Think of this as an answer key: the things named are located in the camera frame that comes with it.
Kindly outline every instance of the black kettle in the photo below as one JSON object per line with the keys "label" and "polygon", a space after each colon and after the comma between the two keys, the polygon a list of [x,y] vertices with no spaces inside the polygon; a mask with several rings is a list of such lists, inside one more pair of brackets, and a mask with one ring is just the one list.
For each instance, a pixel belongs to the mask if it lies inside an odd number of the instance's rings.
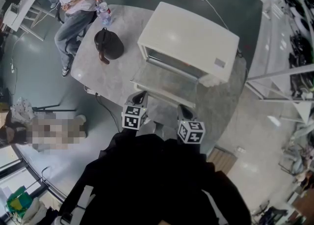
{"label": "black kettle", "polygon": [[107,28],[97,32],[94,41],[99,51],[99,59],[107,65],[110,63],[108,59],[117,59],[124,52],[124,45],[118,35]]}

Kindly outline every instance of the water bottle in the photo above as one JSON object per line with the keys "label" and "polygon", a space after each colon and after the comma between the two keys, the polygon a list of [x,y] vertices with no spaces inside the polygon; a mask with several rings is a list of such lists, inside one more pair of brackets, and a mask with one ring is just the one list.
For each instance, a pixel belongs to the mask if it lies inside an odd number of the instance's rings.
{"label": "water bottle", "polygon": [[99,6],[101,9],[105,10],[109,15],[111,15],[111,10],[109,9],[108,4],[105,0],[96,0],[96,6]]}
{"label": "water bottle", "polygon": [[100,6],[96,7],[96,14],[100,18],[100,20],[102,21],[104,26],[111,25],[111,23],[112,23],[111,16],[109,15],[109,13],[107,11],[102,9]]}

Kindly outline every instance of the round gray table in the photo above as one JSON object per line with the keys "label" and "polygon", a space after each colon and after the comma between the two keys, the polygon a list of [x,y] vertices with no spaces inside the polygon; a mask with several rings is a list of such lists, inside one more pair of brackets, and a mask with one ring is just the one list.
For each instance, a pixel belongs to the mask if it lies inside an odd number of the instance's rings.
{"label": "round gray table", "polygon": [[[137,40],[153,11],[125,5],[109,7],[113,23],[107,29],[119,36],[125,46],[124,54],[111,60],[109,65],[99,60],[94,37],[103,25],[96,19],[79,47],[71,75],[101,96],[123,106],[128,96],[136,92],[131,80],[145,64]],[[201,152],[210,151],[227,127],[243,89],[245,67],[245,60],[237,57],[228,83],[209,88],[201,84],[197,86],[195,111],[206,126]],[[168,103],[150,97],[148,109],[150,119],[172,127],[177,124],[176,109]]]}

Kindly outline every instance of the chair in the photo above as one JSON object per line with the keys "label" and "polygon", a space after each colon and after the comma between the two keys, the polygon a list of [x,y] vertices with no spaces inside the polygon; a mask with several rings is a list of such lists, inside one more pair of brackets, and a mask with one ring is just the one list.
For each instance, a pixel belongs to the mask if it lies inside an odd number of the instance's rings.
{"label": "chair", "polygon": [[[64,24],[64,21],[62,21],[61,18],[60,18],[60,9],[61,9],[61,3],[59,3],[58,6],[57,6],[57,12],[56,12],[55,18],[56,18],[60,23]],[[93,22],[96,20],[96,18],[97,18],[97,13],[96,13],[96,11],[95,11],[95,12],[94,12],[94,15],[93,15],[93,18],[92,18],[92,20],[91,20],[91,22],[90,22],[89,24],[93,23]],[[86,34],[86,29],[84,29],[83,34],[82,34],[82,35],[79,35],[79,37],[84,37],[85,34]]]}

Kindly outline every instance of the white table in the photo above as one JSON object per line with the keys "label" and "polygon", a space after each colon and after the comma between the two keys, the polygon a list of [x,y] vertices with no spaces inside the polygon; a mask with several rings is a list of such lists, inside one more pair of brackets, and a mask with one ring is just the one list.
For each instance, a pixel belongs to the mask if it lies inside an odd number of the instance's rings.
{"label": "white table", "polygon": [[[42,9],[41,7],[34,5],[36,0],[21,0],[20,2],[20,6],[19,6],[19,14],[16,17],[16,19],[12,22],[12,20],[10,19],[8,12],[11,10],[11,6],[8,8],[8,10],[6,11],[4,18],[3,18],[3,23],[5,25],[7,25],[8,27],[10,27],[12,30],[17,31],[19,28],[21,28],[22,30],[24,30],[26,33],[31,33],[33,34],[36,38],[40,39],[41,41],[44,41],[44,38],[42,38],[41,36],[39,36],[37,33],[35,33],[33,30],[31,30],[35,24],[38,22],[39,17],[41,16],[42,13],[45,13],[47,15],[50,15],[52,17],[54,17],[54,14],[52,14],[49,11],[46,11],[44,9]],[[32,12],[37,14],[37,16],[35,18],[29,18],[27,17],[27,13],[28,12]],[[23,20],[24,19],[28,19],[28,20],[32,20],[33,23],[31,25],[31,27],[27,27],[25,24],[23,24]]]}
{"label": "white table", "polygon": [[[94,37],[104,26],[96,19],[78,49],[71,76],[101,96],[123,106],[128,96],[136,92],[130,80],[146,63],[137,41],[153,11],[124,5],[109,7],[113,23],[107,29],[119,36],[125,47],[124,54],[116,60],[110,60],[109,65],[99,60]],[[227,127],[243,89],[245,67],[245,60],[236,58],[227,83],[210,88],[198,84],[196,112],[206,126],[201,152],[210,151]],[[150,119],[170,127],[177,125],[176,109],[163,100],[150,97],[148,109]]]}

